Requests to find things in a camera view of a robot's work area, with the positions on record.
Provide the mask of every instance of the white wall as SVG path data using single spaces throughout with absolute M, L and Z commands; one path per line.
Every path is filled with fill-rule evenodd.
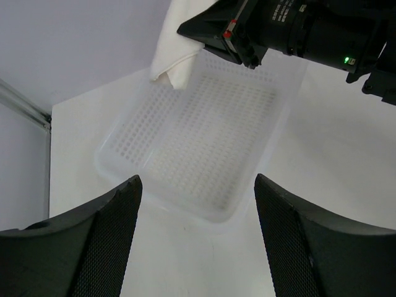
M 47 111 L 148 67 L 170 0 L 1 0 L 0 78 Z
M 48 218 L 46 132 L 0 104 L 0 231 Z

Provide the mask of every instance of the white plastic basket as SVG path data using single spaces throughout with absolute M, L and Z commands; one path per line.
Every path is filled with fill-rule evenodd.
M 144 199 L 208 230 L 243 217 L 297 96 L 306 62 L 269 51 L 256 70 L 206 51 L 187 90 L 145 80 L 95 154 L 115 184 L 142 178 Z

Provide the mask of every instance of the white table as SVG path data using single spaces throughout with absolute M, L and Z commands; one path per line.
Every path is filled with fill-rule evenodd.
M 51 216 L 110 190 L 93 151 L 139 74 L 53 109 Z M 396 228 L 396 106 L 311 63 L 268 177 L 340 215 Z M 255 203 L 225 235 L 205 235 L 142 204 L 121 296 L 275 296 Z

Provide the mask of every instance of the white towel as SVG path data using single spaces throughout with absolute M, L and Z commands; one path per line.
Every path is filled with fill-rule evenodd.
M 179 26 L 208 9 L 216 0 L 172 0 L 157 44 L 150 79 L 185 89 L 204 44 L 177 34 Z

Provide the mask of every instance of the black mesh surface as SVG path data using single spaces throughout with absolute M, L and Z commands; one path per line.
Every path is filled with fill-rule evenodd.
M 140 206 L 142 185 L 136 178 L 99 211 L 70 295 L 120 295 Z
M 298 214 L 260 175 L 255 192 L 261 230 L 277 297 L 320 297 Z

